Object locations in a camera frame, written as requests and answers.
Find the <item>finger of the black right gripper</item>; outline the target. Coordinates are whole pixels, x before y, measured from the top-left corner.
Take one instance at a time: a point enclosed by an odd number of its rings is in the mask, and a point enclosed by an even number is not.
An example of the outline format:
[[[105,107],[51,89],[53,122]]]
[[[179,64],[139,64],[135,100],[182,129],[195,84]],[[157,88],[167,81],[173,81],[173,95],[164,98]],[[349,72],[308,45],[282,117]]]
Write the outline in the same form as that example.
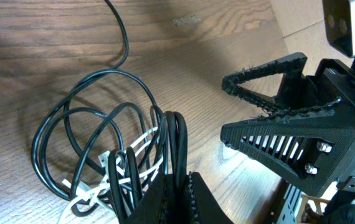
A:
[[[223,78],[228,95],[245,100],[267,112],[295,108],[307,56],[301,52],[249,67]]]

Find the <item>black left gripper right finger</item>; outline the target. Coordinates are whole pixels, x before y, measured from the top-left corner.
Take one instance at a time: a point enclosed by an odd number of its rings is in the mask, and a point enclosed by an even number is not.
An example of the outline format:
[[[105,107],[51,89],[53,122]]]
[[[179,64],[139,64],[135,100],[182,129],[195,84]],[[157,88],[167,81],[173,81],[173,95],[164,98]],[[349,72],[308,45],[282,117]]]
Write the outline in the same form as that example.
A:
[[[233,224],[198,172],[190,172],[186,178],[182,210],[190,224]]]

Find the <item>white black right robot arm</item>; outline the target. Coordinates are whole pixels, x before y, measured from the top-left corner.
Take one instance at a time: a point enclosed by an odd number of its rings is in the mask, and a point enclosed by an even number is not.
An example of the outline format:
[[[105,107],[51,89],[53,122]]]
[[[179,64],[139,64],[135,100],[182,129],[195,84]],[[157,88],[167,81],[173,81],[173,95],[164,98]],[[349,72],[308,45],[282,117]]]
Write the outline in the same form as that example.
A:
[[[263,109],[225,124],[220,139],[311,196],[331,183],[338,191],[317,223],[355,223],[355,59],[351,66],[320,61],[306,76],[307,58],[294,53],[224,77],[222,89]]]

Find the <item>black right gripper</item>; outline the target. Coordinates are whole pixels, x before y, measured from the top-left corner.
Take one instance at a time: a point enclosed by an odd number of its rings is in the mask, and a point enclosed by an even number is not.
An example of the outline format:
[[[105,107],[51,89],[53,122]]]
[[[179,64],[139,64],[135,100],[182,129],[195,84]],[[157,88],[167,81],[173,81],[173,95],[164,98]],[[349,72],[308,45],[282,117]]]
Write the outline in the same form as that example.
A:
[[[305,83],[301,103],[316,110],[225,124],[220,140],[308,195],[322,196],[332,182],[355,192],[355,74],[323,60]]]

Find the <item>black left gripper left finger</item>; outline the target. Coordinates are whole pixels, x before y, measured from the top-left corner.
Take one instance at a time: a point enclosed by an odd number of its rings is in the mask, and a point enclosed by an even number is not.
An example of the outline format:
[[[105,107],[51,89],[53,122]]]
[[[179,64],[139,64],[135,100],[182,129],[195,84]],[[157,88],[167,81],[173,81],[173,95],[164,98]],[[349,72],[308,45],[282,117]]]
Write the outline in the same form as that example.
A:
[[[127,224],[172,224],[176,223],[173,176],[158,174],[140,200]]]

